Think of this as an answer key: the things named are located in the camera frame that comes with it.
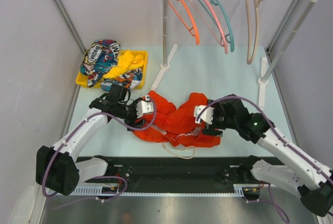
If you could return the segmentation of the orange shorts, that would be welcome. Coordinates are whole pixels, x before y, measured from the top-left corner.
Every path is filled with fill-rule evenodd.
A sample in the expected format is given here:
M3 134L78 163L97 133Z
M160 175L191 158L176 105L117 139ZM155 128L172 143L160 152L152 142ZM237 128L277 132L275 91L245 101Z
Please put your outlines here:
M208 98L204 94L191 93L188 100L178 108L155 91L150 91L148 95L156 103L157 116L148 129L134 131L136 137L147 142L169 142L174 147L211 148L220 145L221 137L204 135L204 124L195 123L195 107L207 104Z

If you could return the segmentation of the beige hanger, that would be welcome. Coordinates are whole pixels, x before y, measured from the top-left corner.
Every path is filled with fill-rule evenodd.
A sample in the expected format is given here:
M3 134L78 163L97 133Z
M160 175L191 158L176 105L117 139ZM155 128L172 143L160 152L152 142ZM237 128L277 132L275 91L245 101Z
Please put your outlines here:
M263 1L264 0L246 0L245 3L248 32L246 57L247 65L253 63L257 53L260 34L259 6Z

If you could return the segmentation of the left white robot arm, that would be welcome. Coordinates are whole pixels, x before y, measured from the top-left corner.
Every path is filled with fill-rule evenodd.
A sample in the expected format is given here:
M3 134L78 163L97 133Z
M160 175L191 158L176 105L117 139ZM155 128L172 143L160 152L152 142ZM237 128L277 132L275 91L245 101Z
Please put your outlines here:
M90 179L111 181L115 176L112 161L96 155L88 160L78 157L94 135L111 120L127 130L144 127L144 115L155 114L155 104L149 96L131 99L131 91L113 85L109 92L95 98L74 129L50 147L42 146L36 154L36 182L46 197L53 193L70 195L78 184Z

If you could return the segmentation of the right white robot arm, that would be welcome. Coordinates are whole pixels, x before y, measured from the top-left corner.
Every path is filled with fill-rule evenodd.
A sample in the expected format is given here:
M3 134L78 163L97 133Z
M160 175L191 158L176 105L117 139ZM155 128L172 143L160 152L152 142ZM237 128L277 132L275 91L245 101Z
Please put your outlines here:
M209 100L207 105L195 107L195 122L205 124L204 135L219 136L226 129L235 130L244 140L265 149L284 164L278 167L249 156L240 169L244 182L256 179L273 184L296 196L311 213L320 217L332 215L332 168L288 141L258 106L257 113L250 113L243 102L255 105L234 94Z

